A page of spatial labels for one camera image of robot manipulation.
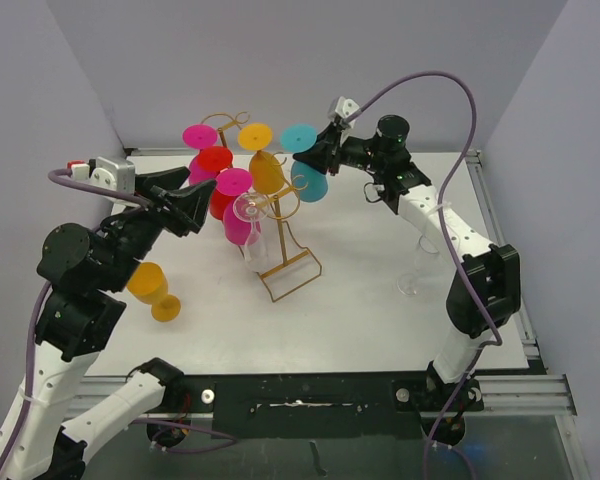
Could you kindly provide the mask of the pink plastic wine glass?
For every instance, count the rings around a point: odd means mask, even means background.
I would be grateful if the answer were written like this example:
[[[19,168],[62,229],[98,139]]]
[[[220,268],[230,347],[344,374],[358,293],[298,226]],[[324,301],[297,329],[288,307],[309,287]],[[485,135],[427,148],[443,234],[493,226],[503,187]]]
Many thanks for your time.
[[[222,221],[227,240],[237,246],[244,246],[251,233],[251,218],[245,213],[250,207],[244,194],[250,193],[252,175],[242,168],[229,168],[217,178],[212,198],[212,215]]]
[[[218,140],[218,133],[209,125],[194,124],[184,129],[182,140],[186,146],[201,152],[202,149],[215,145]],[[190,185],[214,179],[217,176],[217,172],[200,166],[199,154],[196,154],[190,161],[188,169],[190,171],[188,178]]]

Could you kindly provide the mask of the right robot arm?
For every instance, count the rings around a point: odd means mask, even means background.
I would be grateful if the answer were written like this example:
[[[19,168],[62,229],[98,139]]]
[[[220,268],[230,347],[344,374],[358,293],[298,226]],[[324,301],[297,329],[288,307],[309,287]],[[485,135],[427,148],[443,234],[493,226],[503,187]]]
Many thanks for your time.
[[[343,166],[369,174],[379,200],[455,267],[445,304],[451,327],[427,367],[425,384],[428,402],[449,408],[460,398],[482,350],[502,344],[501,328],[520,310],[519,253],[478,233],[444,202],[441,190],[407,150],[406,119],[381,117],[368,139],[351,137],[347,129],[340,117],[322,132],[294,126],[285,131],[283,145],[292,152],[296,166],[319,174],[335,175]]]

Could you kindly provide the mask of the clear wine glass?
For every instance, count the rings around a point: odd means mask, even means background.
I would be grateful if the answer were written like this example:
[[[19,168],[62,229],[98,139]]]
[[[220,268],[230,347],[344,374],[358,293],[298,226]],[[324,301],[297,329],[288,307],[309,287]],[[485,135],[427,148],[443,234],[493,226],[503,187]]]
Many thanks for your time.
[[[261,232],[261,222],[270,217],[270,202],[266,195],[246,192],[235,200],[235,216],[249,224],[249,233],[241,247],[246,266],[253,272],[263,273],[268,265],[267,243]]]
[[[398,290],[409,297],[431,295],[436,289],[438,279],[444,273],[440,252],[426,236],[421,235],[411,259],[409,269],[397,280]]]

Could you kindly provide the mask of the teal plastic wine glass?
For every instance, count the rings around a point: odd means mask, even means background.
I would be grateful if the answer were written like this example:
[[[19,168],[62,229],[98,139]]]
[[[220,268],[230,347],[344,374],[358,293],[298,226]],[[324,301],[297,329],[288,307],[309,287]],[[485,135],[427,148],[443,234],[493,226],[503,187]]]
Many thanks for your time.
[[[280,135],[281,146],[291,154],[308,151],[316,144],[316,141],[316,129],[304,123],[292,125]],[[300,161],[293,161],[291,176],[292,185],[295,187],[302,202],[318,202],[328,192],[326,176]]]

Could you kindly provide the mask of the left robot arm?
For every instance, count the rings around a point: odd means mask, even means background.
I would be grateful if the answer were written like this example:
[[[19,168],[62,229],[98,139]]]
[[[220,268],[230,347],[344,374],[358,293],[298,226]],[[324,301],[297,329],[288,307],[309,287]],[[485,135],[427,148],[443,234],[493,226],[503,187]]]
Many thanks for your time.
[[[125,310],[116,294],[161,233],[183,237],[203,227],[216,184],[188,185],[188,174],[179,167],[139,175],[123,212],[95,228],[66,223],[46,237],[37,267],[45,284],[30,320],[25,375],[0,428],[0,479],[78,479],[140,415],[182,402],[182,371],[154,358],[93,408],[67,415]]]

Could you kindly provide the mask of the red plastic wine glass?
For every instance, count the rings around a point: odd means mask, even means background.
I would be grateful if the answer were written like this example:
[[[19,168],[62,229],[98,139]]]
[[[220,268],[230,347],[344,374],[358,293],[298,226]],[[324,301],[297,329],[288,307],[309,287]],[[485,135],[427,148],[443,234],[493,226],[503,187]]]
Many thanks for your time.
[[[233,154],[224,146],[211,146],[202,149],[198,154],[198,165],[208,172],[218,175],[232,165]],[[214,190],[210,203],[210,214],[217,220],[223,218],[224,211],[232,197],[222,194],[219,188]]]

